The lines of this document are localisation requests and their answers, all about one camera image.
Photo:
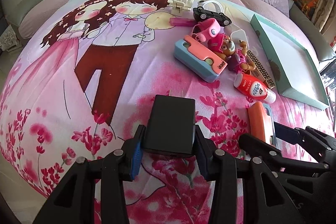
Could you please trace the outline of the teal shallow box tray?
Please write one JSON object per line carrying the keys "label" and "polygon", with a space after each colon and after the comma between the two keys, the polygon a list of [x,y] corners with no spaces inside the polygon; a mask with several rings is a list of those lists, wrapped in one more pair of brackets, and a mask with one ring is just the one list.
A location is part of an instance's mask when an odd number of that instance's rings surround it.
{"label": "teal shallow box tray", "polygon": [[250,21],[271,66],[278,93],[318,109],[329,107],[321,76],[307,49],[270,20]]}

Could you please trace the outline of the red white small bottle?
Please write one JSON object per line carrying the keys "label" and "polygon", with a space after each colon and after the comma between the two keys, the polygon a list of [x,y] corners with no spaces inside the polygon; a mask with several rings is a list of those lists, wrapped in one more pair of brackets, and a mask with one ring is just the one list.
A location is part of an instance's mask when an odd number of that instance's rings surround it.
{"label": "red white small bottle", "polygon": [[276,101],[276,94],[252,75],[238,73],[234,80],[234,87],[249,98],[265,101],[268,104]]}

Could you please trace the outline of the magenta lighter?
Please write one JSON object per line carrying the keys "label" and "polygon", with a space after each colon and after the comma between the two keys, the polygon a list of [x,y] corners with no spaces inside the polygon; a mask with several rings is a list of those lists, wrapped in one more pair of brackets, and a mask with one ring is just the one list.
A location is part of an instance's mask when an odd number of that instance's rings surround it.
{"label": "magenta lighter", "polygon": [[189,18],[171,17],[169,24],[173,27],[193,27],[197,24],[197,21]]}

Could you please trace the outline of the cream hair claw clip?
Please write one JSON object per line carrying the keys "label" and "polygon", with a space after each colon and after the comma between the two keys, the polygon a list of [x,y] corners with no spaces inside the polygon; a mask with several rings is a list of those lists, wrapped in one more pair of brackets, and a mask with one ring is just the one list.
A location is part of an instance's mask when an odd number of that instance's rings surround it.
{"label": "cream hair claw clip", "polygon": [[173,15],[181,15],[191,10],[194,0],[168,0],[167,2]]}

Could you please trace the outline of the blue and salmon case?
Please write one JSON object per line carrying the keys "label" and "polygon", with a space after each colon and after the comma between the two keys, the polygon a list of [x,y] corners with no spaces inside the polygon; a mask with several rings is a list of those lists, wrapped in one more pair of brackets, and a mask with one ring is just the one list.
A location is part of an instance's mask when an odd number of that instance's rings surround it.
{"label": "blue and salmon case", "polygon": [[213,83],[227,67],[223,59],[189,35],[175,43],[174,57],[207,83]]}

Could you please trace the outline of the cartoon couple bed sheet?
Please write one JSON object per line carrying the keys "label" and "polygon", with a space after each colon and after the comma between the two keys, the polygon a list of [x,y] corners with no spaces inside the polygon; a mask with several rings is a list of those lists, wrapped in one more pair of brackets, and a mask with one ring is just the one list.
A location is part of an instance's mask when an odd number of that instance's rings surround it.
{"label": "cartoon couple bed sheet", "polygon": [[[106,157],[147,126],[157,94],[195,100],[195,127],[233,157],[252,157],[239,147],[250,134],[248,108],[256,100],[234,87],[228,67],[207,83],[174,57],[175,43],[194,27],[173,27],[168,0],[70,0],[47,19],[20,54],[1,92],[1,154],[23,180],[49,198],[79,157]],[[218,1],[232,24],[219,34],[251,50],[276,85],[260,40],[250,24],[255,11]],[[284,29],[318,59],[303,32],[286,16]],[[281,96],[273,121],[312,127],[335,138],[321,110]],[[196,156],[143,151],[138,175],[123,182],[128,223],[209,223],[215,183],[201,175]],[[285,187],[298,197],[309,223],[335,223],[335,151],[313,158],[298,144],[276,139],[282,157],[328,165],[323,174],[288,174]]]}

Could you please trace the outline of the white smart watch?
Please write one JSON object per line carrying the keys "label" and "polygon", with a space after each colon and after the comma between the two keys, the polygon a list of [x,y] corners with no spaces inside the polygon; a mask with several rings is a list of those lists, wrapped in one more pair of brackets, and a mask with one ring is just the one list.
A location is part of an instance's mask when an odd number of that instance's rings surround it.
{"label": "white smart watch", "polygon": [[209,11],[214,11],[217,13],[223,13],[224,9],[222,5],[215,0],[200,0],[198,2],[197,8],[202,8]]}

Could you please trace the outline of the orange utility knife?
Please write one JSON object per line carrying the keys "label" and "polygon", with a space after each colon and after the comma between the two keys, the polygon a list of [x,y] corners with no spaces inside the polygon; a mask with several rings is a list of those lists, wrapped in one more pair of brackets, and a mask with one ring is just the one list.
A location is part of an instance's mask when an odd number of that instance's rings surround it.
{"label": "orange utility knife", "polygon": [[260,101],[248,108],[250,134],[269,145],[276,146],[276,135],[271,107]]}

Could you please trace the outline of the black toy car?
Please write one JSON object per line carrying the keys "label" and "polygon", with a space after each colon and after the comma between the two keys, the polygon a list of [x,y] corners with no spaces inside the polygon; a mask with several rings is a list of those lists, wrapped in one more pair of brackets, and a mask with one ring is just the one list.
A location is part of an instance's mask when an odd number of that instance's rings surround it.
{"label": "black toy car", "polygon": [[214,18],[218,21],[219,25],[222,27],[229,26],[232,24],[232,20],[226,16],[223,12],[214,12],[206,10],[202,7],[193,8],[193,16],[197,22],[203,22],[207,19]]}

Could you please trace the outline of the gold patterned lighter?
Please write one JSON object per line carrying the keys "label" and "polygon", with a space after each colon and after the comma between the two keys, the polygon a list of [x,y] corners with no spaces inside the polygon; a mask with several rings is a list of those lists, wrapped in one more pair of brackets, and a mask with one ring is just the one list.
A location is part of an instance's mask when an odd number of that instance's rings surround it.
{"label": "gold patterned lighter", "polygon": [[261,80],[269,89],[275,88],[276,85],[271,79],[270,75],[251,50],[247,51],[246,58],[248,61],[252,61],[256,65],[256,69],[251,72],[251,75]]}

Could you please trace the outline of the pink smart watch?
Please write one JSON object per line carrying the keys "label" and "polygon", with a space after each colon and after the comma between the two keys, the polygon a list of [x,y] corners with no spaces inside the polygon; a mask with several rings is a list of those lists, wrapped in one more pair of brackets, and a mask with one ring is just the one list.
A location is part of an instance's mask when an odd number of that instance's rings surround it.
{"label": "pink smart watch", "polygon": [[198,42],[204,43],[217,36],[220,32],[221,26],[214,18],[206,19],[198,22],[191,33],[191,37]]}

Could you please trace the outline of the black power adapter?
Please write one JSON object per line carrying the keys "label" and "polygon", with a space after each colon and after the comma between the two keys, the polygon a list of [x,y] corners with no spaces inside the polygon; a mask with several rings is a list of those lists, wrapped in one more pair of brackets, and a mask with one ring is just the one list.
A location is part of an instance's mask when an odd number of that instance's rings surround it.
{"label": "black power adapter", "polygon": [[191,157],[195,139],[195,100],[157,94],[142,147],[149,153]]}

